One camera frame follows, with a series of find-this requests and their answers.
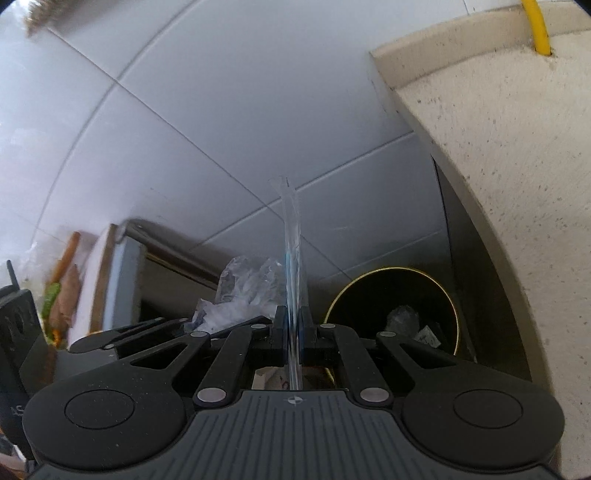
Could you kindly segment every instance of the speckled stone surface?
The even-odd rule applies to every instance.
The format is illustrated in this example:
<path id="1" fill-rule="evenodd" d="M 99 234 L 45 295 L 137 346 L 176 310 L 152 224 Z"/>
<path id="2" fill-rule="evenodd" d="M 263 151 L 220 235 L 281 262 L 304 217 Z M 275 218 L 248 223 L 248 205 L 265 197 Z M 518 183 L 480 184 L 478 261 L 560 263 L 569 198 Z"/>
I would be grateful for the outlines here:
<path id="1" fill-rule="evenodd" d="M 499 271 L 535 382 L 562 405 L 561 471 L 591 473 L 591 31 L 484 54 L 392 92 Z"/>

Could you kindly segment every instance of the crumpled plastic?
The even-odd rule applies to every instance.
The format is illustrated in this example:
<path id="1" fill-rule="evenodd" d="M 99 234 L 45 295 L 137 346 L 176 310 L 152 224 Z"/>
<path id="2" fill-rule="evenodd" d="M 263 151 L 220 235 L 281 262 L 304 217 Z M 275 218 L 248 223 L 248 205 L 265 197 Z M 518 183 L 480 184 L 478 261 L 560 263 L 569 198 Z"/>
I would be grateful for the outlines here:
<path id="1" fill-rule="evenodd" d="M 254 317 L 273 319 L 285 304 L 285 272 L 273 258 L 233 258 L 220 276 L 214 303 L 199 300 L 192 326 L 215 333 Z"/>

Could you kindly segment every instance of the black device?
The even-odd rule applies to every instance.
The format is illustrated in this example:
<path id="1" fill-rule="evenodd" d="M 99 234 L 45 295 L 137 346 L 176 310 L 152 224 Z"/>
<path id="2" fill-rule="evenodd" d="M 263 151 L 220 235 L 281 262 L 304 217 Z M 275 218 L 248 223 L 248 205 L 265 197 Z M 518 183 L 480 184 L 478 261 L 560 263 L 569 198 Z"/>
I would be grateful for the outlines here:
<path id="1" fill-rule="evenodd" d="M 257 368 L 285 365 L 286 318 L 79 340 L 74 355 L 118 359 L 29 401 L 31 479 L 558 478 L 545 466 L 564 428 L 550 394 L 391 332 L 361 339 L 301 309 L 301 365 L 330 368 L 336 388 L 250 390 Z"/>

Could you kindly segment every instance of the countertop edge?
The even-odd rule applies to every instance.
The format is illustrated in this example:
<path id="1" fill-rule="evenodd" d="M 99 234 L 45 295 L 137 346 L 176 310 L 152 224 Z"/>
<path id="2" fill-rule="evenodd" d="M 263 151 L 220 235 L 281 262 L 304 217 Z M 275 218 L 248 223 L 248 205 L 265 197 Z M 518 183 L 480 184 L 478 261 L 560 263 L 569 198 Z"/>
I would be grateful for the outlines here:
<path id="1" fill-rule="evenodd" d="M 553 393 L 554 385 L 551 380 L 548 360 L 542 347 L 542 338 L 535 326 L 527 296 L 518 280 L 509 256 L 497 238 L 494 228 L 482 210 L 482 206 L 476 200 L 475 194 L 471 191 L 466 179 L 462 177 L 454 166 L 452 160 L 445 154 L 441 146 L 432 139 L 422 123 L 410 112 L 406 103 L 396 90 L 391 92 L 391 98 L 398 113 L 402 115 L 405 121 L 415 131 L 437 165 L 441 168 L 446 179 L 452 185 L 491 257 L 515 316 L 530 368 L 532 382 Z"/>
<path id="2" fill-rule="evenodd" d="M 549 36 L 591 30 L 591 17 L 573 1 L 542 2 Z M 481 12 L 433 25 L 371 52 L 390 89 L 491 51 L 531 42 L 521 6 Z"/>

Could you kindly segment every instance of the green vegetable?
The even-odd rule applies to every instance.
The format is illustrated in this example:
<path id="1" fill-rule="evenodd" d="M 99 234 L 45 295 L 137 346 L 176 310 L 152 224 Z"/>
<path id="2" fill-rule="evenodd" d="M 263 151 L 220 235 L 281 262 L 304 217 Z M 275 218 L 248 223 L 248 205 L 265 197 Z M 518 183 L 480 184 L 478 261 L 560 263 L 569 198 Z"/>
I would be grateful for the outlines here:
<path id="1" fill-rule="evenodd" d="M 43 300 L 43 308 L 41 309 L 41 318 L 43 320 L 47 320 L 49 318 L 51 307 L 53 307 L 53 303 L 55 302 L 60 290 L 61 284 L 59 283 L 52 283 L 47 287 L 45 300 Z"/>

